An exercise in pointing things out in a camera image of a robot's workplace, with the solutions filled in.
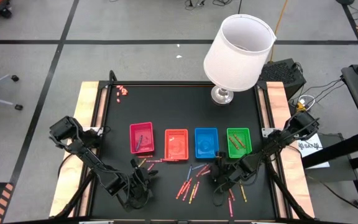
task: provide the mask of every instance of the wooden frame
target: wooden frame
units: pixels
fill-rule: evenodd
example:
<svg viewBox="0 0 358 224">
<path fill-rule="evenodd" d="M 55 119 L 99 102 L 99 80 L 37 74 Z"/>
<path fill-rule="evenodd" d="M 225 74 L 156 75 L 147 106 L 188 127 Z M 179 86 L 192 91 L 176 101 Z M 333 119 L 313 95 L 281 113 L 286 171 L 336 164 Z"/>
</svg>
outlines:
<svg viewBox="0 0 358 224">
<path fill-rule="evenodd" d="M 99 82 L 83 82 L 81 85 L 80 94 L 78 96 L 77 106 L 74 113 L 74 117 L 84 127 L 91 125 L 93 110 L 96 101 L 96 95 L 98 92 Z M 98 111 L 98 117 L 96 120 L 96 126 L 101 125 L 101 120 L 104 110 L 104 102 L 107 89 L 102 90 L 100 98 L 100 107 Z M 282 82 L 268 82 L 267 93 L 270 100 L 270 107 L 273 114 L 273 121 L 276 128 L 283 128 L 285 121 L 290 117 L 290 110 L 288 108 L 287 98 L 285 96 L 284 86 Z M 264 99 L 264 93 L 259 90 L 259 98 L 262 109 L 262 116 L 264 117 L 265 127 L 269 127 L 268 113 L 266 109 L 266 102 Z M 314 216 L 313 206 L 311 204 L 308 186 L 306 183 L 305 173 L 303 171 L 301 156 L 299 152 L 290 147 L 283 149 L 281 153 L 281 159 L 283 164 L 283 170 L 285 174 L 285 181 L 291 194 L 295 197 L 296 201 L 302 206 L 305 212 Z M 81 177 L 83 163 L 76 157 L 69 158 L 62 167 L 55 196 L 50 211 L 50 216 L 58 214 L 67 202 L 71 199 L 72 195 L 78 188 Z M 80 216 L 86 215 L 86 207 L 88 203 L 88 196 L 90 193 L 90 187 L 85 190 L 83 194 L 82 204 L 80 208 Z M 276 186 L 278 207 L 280 217 L 286 218 L 285 204 L 283 201 L 283 195 Z"/>
</svg>

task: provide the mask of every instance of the green tray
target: green tray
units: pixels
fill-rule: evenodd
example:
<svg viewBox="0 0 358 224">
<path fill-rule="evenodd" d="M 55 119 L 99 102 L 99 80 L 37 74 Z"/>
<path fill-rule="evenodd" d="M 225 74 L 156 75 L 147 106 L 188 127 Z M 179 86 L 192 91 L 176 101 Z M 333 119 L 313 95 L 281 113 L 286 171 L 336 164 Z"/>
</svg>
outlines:
<svg viewBox="0 0 358 224">
<path fill-rule="evenodd" d="M 237 141 L 234 135 L 241 140 L 241 142 L 246 146 L 243 148 L 241 144 Z M 230 141 L 229 137 L 232 137 L 239 149 L 236 149 L 235 145 Z M 252 152 L 251 137 L 249 135 L 248 128 L 228 128 L 227 129 L 227 147 L 229 148 L 229 157 L 233 159 L 238 159 L 245 154 L 250 154 Z"/>
</svg>

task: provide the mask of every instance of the red tray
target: red tray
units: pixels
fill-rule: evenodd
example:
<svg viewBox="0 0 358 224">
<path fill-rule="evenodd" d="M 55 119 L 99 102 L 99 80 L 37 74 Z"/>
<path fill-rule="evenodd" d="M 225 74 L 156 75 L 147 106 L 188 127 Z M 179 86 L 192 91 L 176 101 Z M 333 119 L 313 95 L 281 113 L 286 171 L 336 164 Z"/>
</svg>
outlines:
<svg viewBox="0 0 358 224">
<path fill-rule="evenodd" d="M 131 142 L 131 153 L 138 154 L 154 151 L 153 124 L 151 122 L 131 124 L 129 126 L 129 140 Z"/>
<path fill-rule="evenodd" d="M 186 160 L 189 158 L 187 129 L 165 130 L 165 159 Z"/>
</svg>

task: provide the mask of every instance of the blue tray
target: blue tray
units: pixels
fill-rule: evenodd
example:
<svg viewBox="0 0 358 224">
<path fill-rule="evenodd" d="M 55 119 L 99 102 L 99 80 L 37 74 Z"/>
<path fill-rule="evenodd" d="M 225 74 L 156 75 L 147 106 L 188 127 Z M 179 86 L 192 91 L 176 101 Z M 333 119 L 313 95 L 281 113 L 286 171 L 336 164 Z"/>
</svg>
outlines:
<svg viewBox="0 0 358 224">
<path fill-rule="evenodd" d="M 196 158 L 213 159 L 219 151 L 217 128 L 195 129 Z"/>
</svg>

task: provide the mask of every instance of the plastic tray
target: plastic tray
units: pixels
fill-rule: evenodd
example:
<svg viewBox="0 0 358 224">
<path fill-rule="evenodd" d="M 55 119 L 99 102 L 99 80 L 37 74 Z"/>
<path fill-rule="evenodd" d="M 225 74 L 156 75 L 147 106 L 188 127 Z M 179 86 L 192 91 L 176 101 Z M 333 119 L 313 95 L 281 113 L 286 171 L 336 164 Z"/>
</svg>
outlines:
<svg viewBox="0 0 358 224">
<path fill-rule="evenodd" d="M 186 160 L 189 158 L 187 129 L 165 130 L 165 159 Z"/>
<path fill-rule="evenodd" d="M 136 150 L 136 147 L 139 144 L 139 140 L 141 136 L 142 136 L 142 141 L 140 142 L 139 148 Z M 131 124 L 129 126 L 129 140 L 131 142 L 132 154 L 153 152 L 154 151 L 153 124 L 151 122 Z"/>
<path fill-rule="evenodd" d="M 219 151 L 217 128 L 195 129 L 196 158 L 213 159 Z"/>
<path fill-rule="evenodd" d="M 246 148 L 243 148 L 239 141 L 234 137 L 236 135 L 242 143 L 246 146 Z M 233 143 L 230 141 L 229 137 L 232 137 L 235 144 L 238 146 L 239 149 L 233 145 Z M 228 128 L 227 129 L 227 147 L 229 148 L 229 157 L 230 158 L 240 158 L 245 154 L 250 154 L 252 152 L 252 144 L 251 144 L 251 138 L 249 135 L 249 129 L 248 128 Z"/>
</svg>

